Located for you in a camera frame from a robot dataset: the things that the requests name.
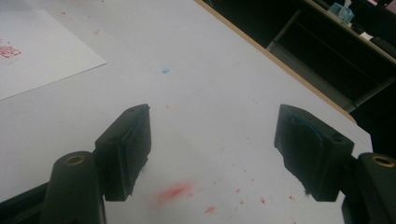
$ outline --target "red ink spot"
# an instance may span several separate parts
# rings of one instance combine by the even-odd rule
[[[206,208],[206,211],[204,212],[204,214],[206,214],[206,213],[208,213],[208,214],[214,214],[215,213],[215,210],[216,210],[216,207],[215,206],[210,206],[210,207],[207,207]]]
[[[0,46],[0,55],[5,58],[11,58],[21,54],[21,52],[17,49],[14,49],[10,46]]]
[[[191,193],[189,191],[192,189],[193,185],[190,183],[177,183],[157,196],[157,204],[164,205],[170,203],[186,194],[190,196]]]

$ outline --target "white paper sheet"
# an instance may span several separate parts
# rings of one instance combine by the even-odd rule
[[[104,63],[44,10],[0,12],[0,100]]]

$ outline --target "brass insert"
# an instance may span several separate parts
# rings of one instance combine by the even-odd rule
[[[379,165],[388,167],[388,168],[392,168],[395,167],[396,164],[394,161],[391,161],[388,158],[382,157],[382,156],[373,156],[373,161]]]

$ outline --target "white tabletop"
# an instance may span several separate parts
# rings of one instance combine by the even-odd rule
[[[106,203],[108,223],[343,223],[342,194],[317,203],[284,167],[278,108],[308,110],[355,156],[371,151],[369,134],[196,2],[0,1],[0,13],[33,9],[107,64],[0,101],[0,201],[49,181],[58,158],[93,151],[122,111],[147,103],[148,164],[131,198]]]

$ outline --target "blue ink spot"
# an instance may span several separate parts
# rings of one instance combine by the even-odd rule
[[[169,70],[169,68],[165,67],[163,69],[163,74],[168,74],[171,70]]]

